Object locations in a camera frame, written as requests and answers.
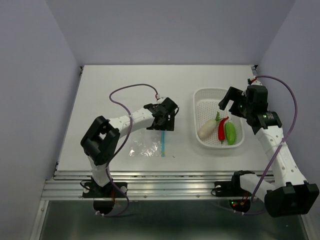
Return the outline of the green toy pepper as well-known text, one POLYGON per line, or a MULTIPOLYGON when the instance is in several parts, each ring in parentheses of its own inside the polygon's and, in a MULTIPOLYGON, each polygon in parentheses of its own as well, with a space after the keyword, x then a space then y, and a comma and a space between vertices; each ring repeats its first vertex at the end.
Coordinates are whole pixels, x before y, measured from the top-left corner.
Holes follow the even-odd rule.
POLYGON ((237 139, 236 128, 232 122, 227 122, 224 126, 225 128, 225 137, 228 145, 234 145, 237 139))

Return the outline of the clear zip top bag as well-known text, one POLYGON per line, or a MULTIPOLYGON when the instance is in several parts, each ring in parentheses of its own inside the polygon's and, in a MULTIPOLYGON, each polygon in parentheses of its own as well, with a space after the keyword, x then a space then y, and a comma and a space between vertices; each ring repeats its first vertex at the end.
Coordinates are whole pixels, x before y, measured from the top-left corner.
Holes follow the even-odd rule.
POLYGON ((139 130, 129 137, 130 157, 165 157, 165 131, 139 130))

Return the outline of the white toy radish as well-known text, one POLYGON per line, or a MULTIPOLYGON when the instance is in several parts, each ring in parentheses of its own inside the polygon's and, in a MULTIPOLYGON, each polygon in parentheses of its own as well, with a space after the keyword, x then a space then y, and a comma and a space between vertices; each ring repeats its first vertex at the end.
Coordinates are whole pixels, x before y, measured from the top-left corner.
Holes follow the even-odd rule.
POLYGON ((197 135, 199 137, 200 140, 204 140, 206 138, 208 138, 213 131, 215 130, 215 128, 218 125, 218 122, 221 120, 220 118, 220 113, 217 112, 216 116, 214 119, 210 119, 208 120, 198 131, 197 131, 197 135))

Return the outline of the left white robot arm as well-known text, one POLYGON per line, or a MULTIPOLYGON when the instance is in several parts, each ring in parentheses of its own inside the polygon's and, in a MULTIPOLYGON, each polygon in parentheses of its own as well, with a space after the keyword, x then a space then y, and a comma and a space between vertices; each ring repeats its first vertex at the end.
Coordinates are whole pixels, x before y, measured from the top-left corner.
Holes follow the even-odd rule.
POLYGON ((80 141, 92 169, 93 186, 87 189, 100 197, 108 196, 111 193, 109 164, 116 155, 119 139, 124 137, 127 141, 131 133, 140 129, 173 131, 178 112, 178 105, 166 97, 121 117, 98 116, 80 141))

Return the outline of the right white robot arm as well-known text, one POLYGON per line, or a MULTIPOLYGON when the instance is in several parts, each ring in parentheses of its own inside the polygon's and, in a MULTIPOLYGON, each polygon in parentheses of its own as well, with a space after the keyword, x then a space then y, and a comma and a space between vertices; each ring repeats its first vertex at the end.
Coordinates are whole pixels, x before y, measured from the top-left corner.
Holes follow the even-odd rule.
POLYGON ((245 91, 230 87, 218 106, 227 107, 233 116, 246 119, 269 158, 274 183, 269 183, 250 170, 234 172, 230 181, 217 183, 217 197, 240 197, 249 193, 264 203, 271 217, 307 214, 320 190, 309 183, 297 167, 285 141, 278 114, 268 110, 268 90, 262 85, 249 85, 245 91))

